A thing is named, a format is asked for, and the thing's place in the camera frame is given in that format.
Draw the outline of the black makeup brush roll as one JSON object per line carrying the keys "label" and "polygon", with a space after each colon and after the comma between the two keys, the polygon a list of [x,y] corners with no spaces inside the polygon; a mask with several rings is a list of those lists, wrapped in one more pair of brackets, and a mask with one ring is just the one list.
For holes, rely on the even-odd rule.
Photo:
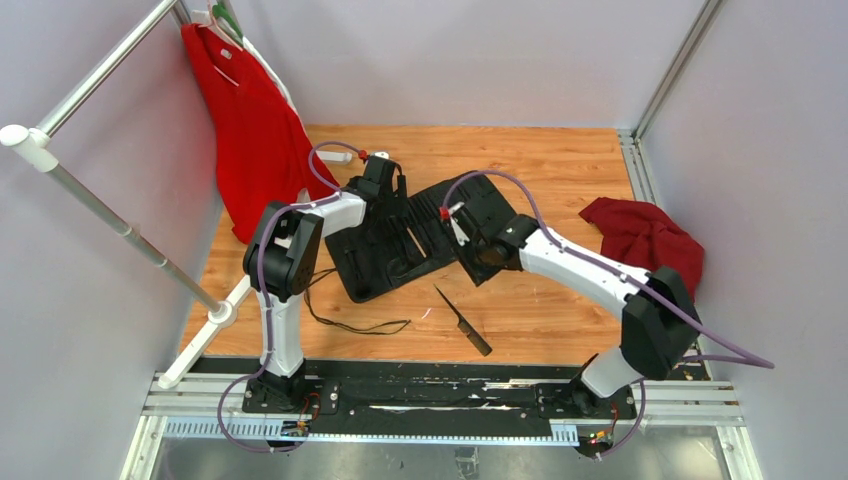
{"label": "black makeup brush roll", "polygon": [[[358,249],[359,262],[367,277],[368,294],[364,302],[459,262],[453,250],[456,241],[452,232],[439,218],[439,207],[454,182],[450,178],[412,195],[408,198],[408,210],[403,216],[364,218],[362,225],[326,237],[327,249],[353,302],[355,278],[348,257],[351,249]],[[514,210],[485,176],[475,176],[462,182],[451,194],[449,205],[457,202],[465,202],[469,207],[493,207],[496,212],[508,208]],[[415,233],[427,253],[426,259],[417,252],[407,228]]]}

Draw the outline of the black comb brush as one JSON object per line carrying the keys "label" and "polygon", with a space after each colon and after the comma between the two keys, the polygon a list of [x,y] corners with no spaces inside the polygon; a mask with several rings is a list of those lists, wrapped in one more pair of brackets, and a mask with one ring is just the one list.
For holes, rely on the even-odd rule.
{"label": "black comb brush", "polygon": [[463,335],[469,340],[469,342],[478,350],[478,352],[483,356],[489,356],[493,349],[489,345],[489,343],[484,339],[484,337],[472,326],[472,324],[465,318],[465,316],[457,309],[457,307],[447,298],[447,296],[439,289],[437,286],[434,286],[439,296],[446,303],[447,307],[454,313],[457,318],[457,328],[463,333]]}

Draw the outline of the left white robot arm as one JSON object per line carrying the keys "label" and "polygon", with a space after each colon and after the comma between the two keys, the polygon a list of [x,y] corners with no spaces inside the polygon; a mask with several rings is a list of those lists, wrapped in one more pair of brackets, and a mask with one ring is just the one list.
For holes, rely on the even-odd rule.
{"label": "left white robot arm", "polygon": [[305,203],[271,202],[264,210],[243,269],[263,321],[260,369],[252,378],[279,411],[296,412],[306,400],[300,315],[322,240],[363,226],[379,203],[405,198],[402,168],[378,151],[366,156],[363,174],[347,187]]}

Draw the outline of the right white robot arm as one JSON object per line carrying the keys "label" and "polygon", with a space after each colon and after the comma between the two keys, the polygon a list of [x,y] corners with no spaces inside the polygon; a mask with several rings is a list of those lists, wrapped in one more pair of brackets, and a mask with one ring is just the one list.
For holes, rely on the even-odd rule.
{"label": "right white robot arm", "polygon": [[693,300],[670,267],[650,272],[616,262],[511,209],[492,215],[458,202],[441,215],[468,265],[554,280],[620,321],[619,345],[592,357],[572,382],[572,404],[584,416],[599,415],[626,385],[667,379],[699,336]]}

